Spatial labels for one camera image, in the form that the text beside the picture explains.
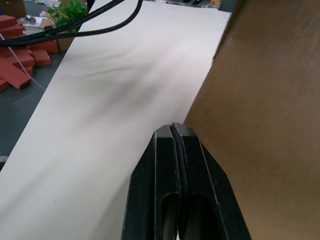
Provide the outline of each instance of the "red block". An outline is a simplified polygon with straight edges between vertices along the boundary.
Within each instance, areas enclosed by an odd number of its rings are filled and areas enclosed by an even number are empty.
[[[51,59],[46,50],[32,50],[35,64],[38,66],[51,65]]]
[[[33,76],[35,74],[35,67],[34,66],[28,66],[25,67],[25,70],[27,71],[30,76]]]
[[[3,92],[4,90],[6,90],[7,88],[10,87],[10,84],[7,83],[5,80],[3,80],[1,77],[0,77],[0,93]]]
[[[30,55],[31,57],[33,57],[33,53],[31,50],[29,50],[28,48],[26,47],[23,47],[23,48],[14,48],[12,49],[14,51],[14,53],[16,55]],[[4,48],[0,48],[0,58],[3,57],[3,58],[8,58],[8,57],[11,57],[13,56],[12,52],[9,50],[9,48],[7,47],[4,47]]]
[[[15,36],[15,35],[22,35],[23,34],[22,31],[24,29],[25,28],[23,26],[20,26],[20,25],[16,24],[16,25],[13,25],[13,26],[8,26],[8,27],[5,27],[5,28],[1,28],[0,29],[0,34],[2,34],[2,36],[4,38]]]
[[[7,28],[17,24],[17,19],[13,16],[0,16],[0,29]]]
[[[30,45],[31,50],[46,50],[49,54],[57,54],[58,46],[57,41],[45,41],[37,44]]]
[[[36,65],[35,59],[29,54],[17,55],[17,57],[19,58],[20,62],[25,68]],[[21,67],[18,60],[15,58],[15,56],[7,57],[5,60],[17,68]]]
[[[30,77],[21,72],[21,70],[11,63],[7,62],[5,58],[0,58],[0,78],[20,89],[30,83]]]
[[[24,24],[22,22],[17,22],[19,26],[23,27],[23,30],[26,30]]]

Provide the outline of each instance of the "green plant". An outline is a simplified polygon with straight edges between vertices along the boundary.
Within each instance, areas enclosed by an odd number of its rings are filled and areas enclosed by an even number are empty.
[[[56,27],[60,27],[88,14],[87,7],[79,0],[70,1],[67,4],[61,3],[58,9],[49,8],[48,13]],[[69,29],[67,32],[78,32],[80,26]]]

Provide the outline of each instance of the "brown cardboard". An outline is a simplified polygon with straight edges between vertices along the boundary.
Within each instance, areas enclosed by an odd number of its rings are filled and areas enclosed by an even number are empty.
[[[318,0],[246,1],[185,121],[253,240],[320,239],[319,23]]]
[[[60,38],[57,40],[59,52],[66,52],[71,46],[74,37]]]
[[[24,18],[27,15],[23,0],[0,0],[0,9],[3,15]]]

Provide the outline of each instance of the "black cable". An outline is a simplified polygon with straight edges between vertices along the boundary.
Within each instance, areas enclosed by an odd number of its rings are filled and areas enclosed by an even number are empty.
[[[92,30],[92,31],[60,33],[60,32],[66,31],[68,29],[73,29],[74,27],[77,27],[78,25],[81,25],[82,23],[85,23],[92,18],[95,18],[96,16],[108,11],[109,9],[115,7],[116,5],[122,3],[123,1],[124,0],[113,0],[113,1],[109,2],[108,4],[93,11],[92,13],[88,14],[89,17],[87,15],[85,17],[79,18],[75,22],[72,22],[70,24],[67,24],[67,25],[64,25],[61,27],[51,29],[47,32],[40,32],[40,34],[36,33],[36,34],[29,35],[29,36],[19,37],[16,39],[0,41],[0,47],[21,47],[21,46],[37,44],[37,43],[46,42],[46,41],[52,41],[52,40],[56,40],[56,39],[62,39],[62,38],[84,37],[84,36],[92,36],[92,35],[113,32],[115,30],[123,28],[124,26],[129,24],[133,19],[135,19],[135,17],[138,15],[138,13],[141,9],[143,0],[138,0],[137,6],[136,6],[135,10],[133,11],[133,13],[126,20],[124,20],[123,22],[121,22],[115,26],[111,26],[111,27],[107,27],[107,28],[103,28],[103,29],[99,29],[99,30]]]
[[[30,39],[36,39],[36,38],[40,38],[40,37],[46,37],[46,36],[50,36],[50,35],[53,35],[53,34],[57,34],[57,33],[61,33],[61,32],[64,32],[64,31],[67,31],[69,29],[73,29],[75,27],[78,27],[79,25],[95,18],[96,16],[110,10],[111,8],[115,7],[116,5],[122,3],[124,0],[113,0],[105,5],[103,5],[102,7],[98,8],[97,10],[89,13],[88,15],[86,16],[83,16],[79,19],[77,19],[76,21],[74,22],[71,22],[69,24],[66,24],[66,25],[63,25],[63,26],[60,26],[60,27],[57,27],[57,28],[51,28],[49,30],[46,30],[46,31],[43,31],[43,32],[39,32],[39,33],[35,33],[35,34],[31,34],[31,35],[28,35],[28,36],[23,36],[23,37],[19,37],[19,38],[14,38],[14,39],[10,39],[10,40],[6,40],[5,43],[7,44],[13,44],[13,43],[16,43],[16,42],[19,42],[19,41],[27,41],[27,40],[30,40]]]

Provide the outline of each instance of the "white sheet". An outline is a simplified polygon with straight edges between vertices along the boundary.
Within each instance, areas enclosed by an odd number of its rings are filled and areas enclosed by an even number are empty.
[[[76,38],[0,173],[0,239],[120,239],[130,174],[155,129],[185,120],[229,16],[144,2]]]

